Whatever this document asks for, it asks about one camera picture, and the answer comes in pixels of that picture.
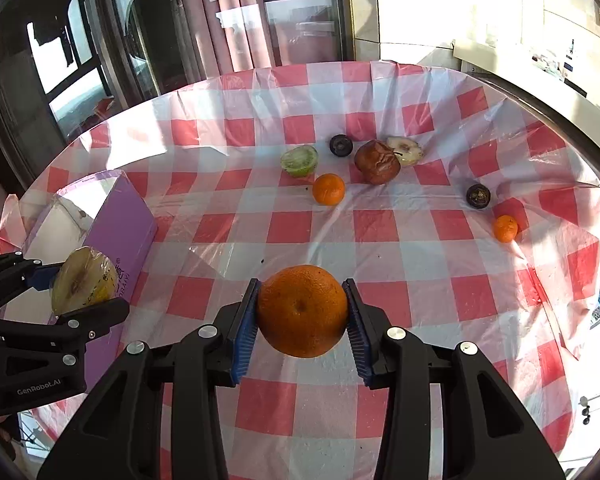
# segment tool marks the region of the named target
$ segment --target screw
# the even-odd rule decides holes
[[[472,343],[471,341],[461,342],[460,350],[462,351],[462,353],[467,355],[476,355],[478,353],[478,347],[475,345],[475,343]]]
[[[201,326],[198,330],[198,335],[204,339],[209,339],[218,334],[218,329],[213,325]]]
[[[407,337],[407,333],[404,331],[403,328],[400,328],[399,326],[392,326],[389,330],[386,331],[386,334],[391,339],[395,340],[400,340]]]
[[[132,341],[126,346],[126,352],[131,355],[141,354],[144,350],[144,343],[142,341]]]

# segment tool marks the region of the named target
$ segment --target floor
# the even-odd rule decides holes
[[[563,61],[600,107],[600,24],[593,0],[352,0],[357,59],[392,59],[459,69],[455,38],[520,45]]]

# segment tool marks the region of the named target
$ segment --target qr code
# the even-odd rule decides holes
[[[595,310],[591,313],[591,316],[593,317],[594,322],[600,320],[600,306],[595,308]]]

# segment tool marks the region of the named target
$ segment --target red and white checkered tablecloth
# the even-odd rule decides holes
[[[359,144],[411,136],[425,155],[390,183],[368,186],[352,156],[329,152],[335,134]],[[316,174],[344,179],[339,206],[317,205],[310,179],[282,172],[280,155],[293,144],[316,147]],[[452,70],[384,61],[258,69],[196,83],[73,142],[19,202],[7,200],[2,250],[22,245],[60,187],[112,168],[127,172],[159,225],[123,344],[178,341],[239,300],[250,278],[311,263],[338,280],[353,277],[367,303],[425,342],[476,342],[553,449],[562,449],[578,396],[571,370],[600,282],[600,182],[504,95]],[[491,190],[486,210],[465,202],[475,182]],[[507,245],[491,235],[504,213],[521,229]],[[247,376],[218,396],[232,478],[372,478],[386,391],[362,385],[346,337],[303,360],[258,336]],[[77,404],[38,416],[58,434]],[[166,395],[165,454],[170,417]],[[439,436],[440,419],[435,427]],[[438,446],[434,454],[435,477]]]

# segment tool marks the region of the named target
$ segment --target green lime half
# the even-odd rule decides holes
[[[313,146],[298,146],[280,157],[280,166],[295,178],[307,176],[318,164],[318,152]]]

